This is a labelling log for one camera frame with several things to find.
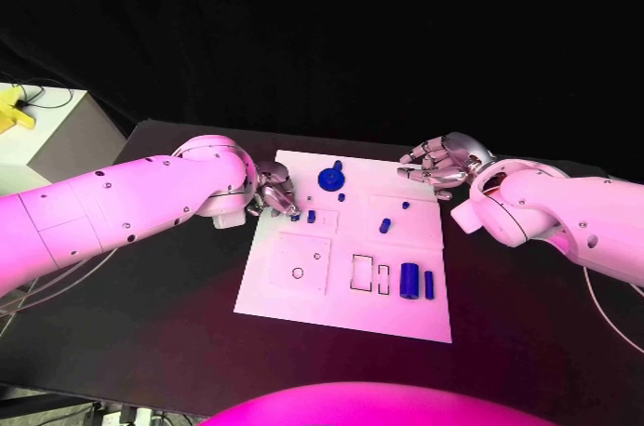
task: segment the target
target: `blue object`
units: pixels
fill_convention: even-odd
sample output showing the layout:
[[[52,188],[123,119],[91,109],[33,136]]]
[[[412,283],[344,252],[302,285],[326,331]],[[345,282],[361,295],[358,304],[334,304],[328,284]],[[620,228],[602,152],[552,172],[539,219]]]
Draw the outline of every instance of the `blue object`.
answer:
[[[335,161],[332,168],[325,168],[318,175],[319,187],[328,191],[335,192],[342,189],[345,185],[345,175],[342,174],[342,163]]]
[[[380,225],[380,233],[387,233],[390,225],[391,225],[391,220],[383,219],[383,224]]]
[[[419,265],[403,263],[400,266],[400,297],[403,299],[419,299]]]
[[[426,271],[426,299],[433,299],[433,272]]]

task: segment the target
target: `black backdrop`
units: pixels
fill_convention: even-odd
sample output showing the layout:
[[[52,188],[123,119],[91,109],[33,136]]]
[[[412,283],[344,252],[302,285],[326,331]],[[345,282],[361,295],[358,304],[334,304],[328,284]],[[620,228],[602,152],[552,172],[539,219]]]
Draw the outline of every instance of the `black backdrop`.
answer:
[[[0,66],[155,118],[638,169],[622,0],[3,0]]]

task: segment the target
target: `floor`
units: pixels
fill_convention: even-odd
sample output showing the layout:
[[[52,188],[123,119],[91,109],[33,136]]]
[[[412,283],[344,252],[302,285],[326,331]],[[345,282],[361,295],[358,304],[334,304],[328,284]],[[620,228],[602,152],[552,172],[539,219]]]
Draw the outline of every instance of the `floor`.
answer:
[[[29,391],[26,389],[17,389],[0,386],[0,399],[7,400],[10,398],[17,398],[22,396],[38,395],[39,392]],[[62,409],[49,410],[49,412],[41,412],[38,414],[30,414],[23,417],[16,417],[13,419],[0,419],[0,426],[39,426],[43,422],[51,419],[58,419],[59,417],[72,414],[75,412],[87,411],[91,406],[91,403],[87,405],[78,405],[74,407],[65,407]],[[108,404],[104,406],[107,412],[118,412],[121,409],[121,405]],[[163,415],[172,421],[173,426],[189,426],[188,420],[183,415],[172,414],[169,412],[163,412]],[[192,424],[199,424],[205,419],[198,417],[189,417]],[[48,426],[81,426],[84,424],[84,414],[78,414],[68,419],[61,419],[48,423]],[[159,421],[152,423],[153,426],[162,425]]]

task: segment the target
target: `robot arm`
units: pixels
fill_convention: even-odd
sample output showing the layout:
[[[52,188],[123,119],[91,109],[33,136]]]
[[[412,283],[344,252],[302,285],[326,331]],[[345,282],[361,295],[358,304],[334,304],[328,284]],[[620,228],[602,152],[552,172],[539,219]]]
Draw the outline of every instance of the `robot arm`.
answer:
[[[289,175],[267,179],[221,136],[191,139],[172,156],[150,156],[0,198],[0,296],[41,275],[183,223],[212,217],[218,229],[246,222],[244,207],[274,204],[295,215]],[[279,205],[261,195],[279,194]]]
[[[440,151],[436,164],[432,156]],[[484,227],[511,247],[543,240],[573,263],[644,286],[644,186],[569,178],[534,161],[498,161],[462,133],[423,143],[402,162],[422,154],[423,169],[399,168],[399,174],[430,183],[439,197],[443,188],[471,183],[469,199],[452,210],[466,233]]]

